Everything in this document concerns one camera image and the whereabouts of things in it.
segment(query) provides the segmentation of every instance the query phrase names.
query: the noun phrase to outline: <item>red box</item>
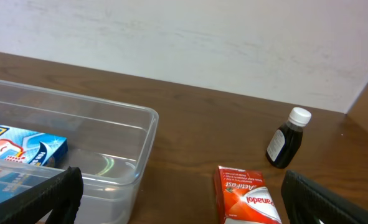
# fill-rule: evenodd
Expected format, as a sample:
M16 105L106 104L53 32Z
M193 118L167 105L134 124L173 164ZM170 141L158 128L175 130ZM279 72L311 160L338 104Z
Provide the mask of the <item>red box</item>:
M281 224L261 172L218 166L214 187L220 224Z

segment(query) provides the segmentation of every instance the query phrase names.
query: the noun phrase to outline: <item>bottle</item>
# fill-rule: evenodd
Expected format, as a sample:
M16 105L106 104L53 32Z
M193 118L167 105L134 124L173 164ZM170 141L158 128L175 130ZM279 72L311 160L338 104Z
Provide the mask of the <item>bottle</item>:
M303 128L311 119L311 113L299 107L291 110L289 120L282 124L268 145L265 156L280 169L287 167L295 156L303 138Z

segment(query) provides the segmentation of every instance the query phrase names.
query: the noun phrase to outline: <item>blue and white package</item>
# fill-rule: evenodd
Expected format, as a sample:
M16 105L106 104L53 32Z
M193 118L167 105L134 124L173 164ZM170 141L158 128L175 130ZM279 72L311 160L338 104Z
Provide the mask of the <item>blue and white package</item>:
M0 125L0 159L54 167L66 152L65 137Z

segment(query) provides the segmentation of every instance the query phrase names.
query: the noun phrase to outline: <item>brown table surface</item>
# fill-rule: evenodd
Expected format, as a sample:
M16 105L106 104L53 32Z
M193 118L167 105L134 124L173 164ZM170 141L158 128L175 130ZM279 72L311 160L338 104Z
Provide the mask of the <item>brown table surface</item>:
M130 223L217 223L217 165L263 172L283 223L285 170L265 150L294 105L0 53L0 79L148 106L159 113ZM368 209L368 133L342 113L313 118L287 169Z

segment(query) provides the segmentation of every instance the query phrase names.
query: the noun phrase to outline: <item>white bottle cap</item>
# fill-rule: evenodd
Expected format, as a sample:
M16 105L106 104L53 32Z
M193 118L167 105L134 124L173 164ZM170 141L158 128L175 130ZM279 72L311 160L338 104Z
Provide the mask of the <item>white bottle cap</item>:
M311 113L302 108L295 107L291 110L289 121L297 126L305 127L311 119Z

